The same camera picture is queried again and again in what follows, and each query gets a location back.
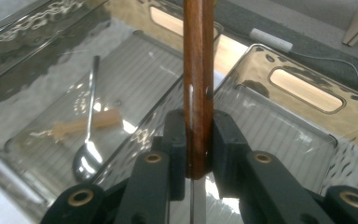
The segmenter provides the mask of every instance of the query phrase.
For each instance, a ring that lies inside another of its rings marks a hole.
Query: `handle cutout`
[[[269,80],[283,91],[317,107],[324,113],[337,112],[344,106],[341,99],[293,76],[283,69],[274,70],[269,76]]]

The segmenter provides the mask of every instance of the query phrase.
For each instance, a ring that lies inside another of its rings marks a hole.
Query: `brown wooden stick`
[[[184,108],[187,176],[208,171],[213,127],[213,0],[184,2]]]

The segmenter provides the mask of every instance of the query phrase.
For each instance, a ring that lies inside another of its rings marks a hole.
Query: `transparent container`
[[[181,82],[181,13],[164,1],[50,1],[0,32],[0,187],[34,221],[77,184],[93,56],[94,121],[116,120],[91,132],[103,166],[89,172],[99,176]]]

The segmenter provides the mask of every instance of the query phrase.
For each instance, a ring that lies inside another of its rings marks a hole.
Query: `spoon handle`
[[[86,142],[90,140],[91,136],[91,123],[92,123],[92,111],[94,107],[94,97],[95,97],[95,80],[98,74],[98,68],[100,66],[100,56],[94,56],[92,63],[92,69],[89,73],[89,121],[87,123],[87,136]]]

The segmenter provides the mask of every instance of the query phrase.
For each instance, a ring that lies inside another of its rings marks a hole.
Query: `brass insert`
[[[255,160],[261,162],[261,163],[270,163],[272,162],[272,158],[269,155],[257,153],[255,154]]]
[[[339,193],[339,197],[347,204],[358,208],[358,194],[352,191],[344,190]]]
[[[149,163],[156,163],[161,161],[161,156],[159,156],[159,154],[149,154],[145,157],[145,161],[149,162]]]
[[[325,113],[333,113],[343,106],[343,102],[336,96],[310,85],[282,69],[273,71],[269,80],[287,93],[316,106]]]
[[[92,192],[92,190],[80,189],[71,194],[71,196],[68,199],[68,203],[73,207],[78,207],[86,203],[89,203],[92,197],[94,197],[94,193]]]

